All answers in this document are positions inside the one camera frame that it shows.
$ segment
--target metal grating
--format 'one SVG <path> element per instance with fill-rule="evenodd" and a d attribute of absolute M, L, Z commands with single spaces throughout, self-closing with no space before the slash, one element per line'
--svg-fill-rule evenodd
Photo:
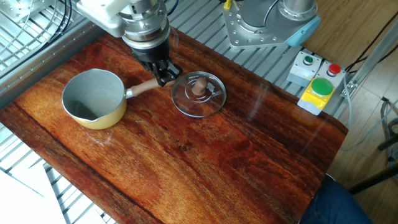
<path fill-rule="evenodd" d="M 52 37 L 58 35 L 56 30 L 61 24 L 65 10 L 64 2 L 53 0 L 53 4 L 46 7 L 26 22 L 17 23 L 0 11 L 0 78 L 7 71 L 20 64 L 27 57 L 38 52 Z M 76 11 L 72 12 L 70 25 L 81 17 Z"/>

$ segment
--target person's leg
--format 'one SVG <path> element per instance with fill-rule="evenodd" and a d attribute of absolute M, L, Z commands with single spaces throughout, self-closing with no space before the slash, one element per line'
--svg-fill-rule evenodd
<path fill-rule="evenodd" d="M 339 183 L 322 186 L 305 211 L 300 224 L 372 224 L 373 222 Z"/>

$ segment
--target yellow saucepan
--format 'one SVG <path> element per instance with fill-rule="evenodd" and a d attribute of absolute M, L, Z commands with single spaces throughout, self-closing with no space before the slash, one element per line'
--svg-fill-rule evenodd
<path fill-rule="evenodd" d="M 157 80 L 124 89 L 122 80 L 112 72 L 91 69 L 73 77 L 62 93 L 65 111 L 79 124 L 104 129 L 116 124 L 126 112 L 127 100 L 160 87 Z"/>

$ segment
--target wooden knob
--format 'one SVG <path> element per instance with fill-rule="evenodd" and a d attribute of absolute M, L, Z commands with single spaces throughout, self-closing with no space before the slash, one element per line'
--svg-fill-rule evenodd
<path fill-rule="evenodd" d="M 192 93 L 196 96 L 201 96 L 205 93 L 207 87 L 207 82 L 205 78 L 200 77 L 197 79 L 197 82 L 192 87 Z"/>

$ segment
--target metal mounting plate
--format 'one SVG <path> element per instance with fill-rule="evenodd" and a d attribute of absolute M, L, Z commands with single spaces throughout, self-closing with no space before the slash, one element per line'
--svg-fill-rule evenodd
<path fill-rule="evenodd" d="M 280 47 L 286 46 L 287 44 L 277 38 L 273 33 L 269 32 L 265 27 L 258 29 L 259 32 L 251 32 L 244 29 L 242 24 L 239 10 L 232 5 L 231 8 L 223 9 L 223 16 L 225 18 L 225 27 L 228 31 L 228 38 L 231 46 L 237 49 L 248 49 L 258 47 Z"/>

